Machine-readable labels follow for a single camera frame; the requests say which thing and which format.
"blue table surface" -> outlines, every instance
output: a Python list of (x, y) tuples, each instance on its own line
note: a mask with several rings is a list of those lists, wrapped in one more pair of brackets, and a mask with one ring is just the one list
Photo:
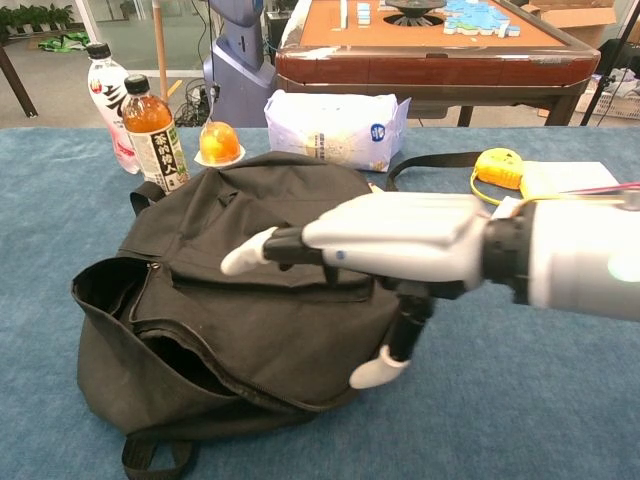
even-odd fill
[[(638, 132), (412, 129), (394, 163), (504, 146), (637, 181)], [(189, 158), (198, 133), (180, 131)], [(264, 130), (239, 136), (248, 156), (268, 150)], [(75, 383), (82, 313), (69, 286), (116, 251), (140, 176), (117, 166), (102, 129), (0, 130), (0, 165), (0, 478), (124, 478), (121, 434)], [(412, 169), (398, 183), (467, 192), (469, 173)], [(187, 478), (637, 479), (639, 398), (640, 325), (512, 305), (485, 285), (439, 303), (396, 382), (304, 426), (207, 442)]]

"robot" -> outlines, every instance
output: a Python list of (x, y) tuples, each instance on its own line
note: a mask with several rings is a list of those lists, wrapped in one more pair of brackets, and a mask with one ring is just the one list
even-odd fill
[(275, 68), (264, 62), (262, 0), (209, 0), (225, 20), (203, 65), (213, 120), (266, 127), (264, 107), (275, 91)]
[(388, 344), (351, 375), (353, 388), (392, 381), (410, 363), (435, 300), (484, 280), (511, 287), (514, 301), (640, 321), (640, 190), (526, 201), (492, 219), (473, 195), (371, 193), (303, 226), (270, 228), (231, 251), (237, 275), (275, 262), (370, 274), (399, 297)]

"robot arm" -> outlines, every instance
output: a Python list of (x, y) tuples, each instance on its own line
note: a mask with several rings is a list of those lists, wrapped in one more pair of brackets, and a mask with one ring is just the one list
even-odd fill
[(640, 320), (640, 191), (529, 202), (492, 220), (473, 195), (373, 193), (301, 228), (272, 228), (232, 251), (221, 269), (314, 264), (371, 274), (400, 298), (388, 345), (356, 369), (368, 388), (396, 378), (433, 312), (483, 280), (509, 285), (517, 303)]

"white paper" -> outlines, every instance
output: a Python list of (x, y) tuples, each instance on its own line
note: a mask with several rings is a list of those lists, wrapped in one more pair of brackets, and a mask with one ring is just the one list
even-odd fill
[(494, 210), (491, 218), (509, 218), (521, 202), (522, 200), (507, 195)]
[(524, 162), (522, 182), (529, 196), (618, 185), (600, 162)]

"backpack strap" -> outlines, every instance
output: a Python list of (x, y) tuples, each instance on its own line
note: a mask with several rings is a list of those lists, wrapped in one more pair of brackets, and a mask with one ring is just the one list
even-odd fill
[(441, 153), (438, 155), (422, 155), (413, 157), (399, 163), (387, 175), (386, 190), (397, 192), (396, 178), (407, 168), (411, 167), (445, 167), (445, 168), (467, 168), (473, 167), (482, 152), (462, 152), (462, 153)]
[(133, 192), (129, 194), (131, 200), (131, 206), (136, 214), (136, 217), (140, 215), (140, 212), (151, 205), (151, 202), (157, 203), (165, 197), (164, 190), (157, 183), (144, 182)]
[(182, 477), (193, 457), (193, 442), (171, 442), (175, 466), (164, 470), (149, 470), (157, 446), (158, 442), (155, 441), (127, 439), (122, 449), (122, 466), (129, 480), (178, 480)]

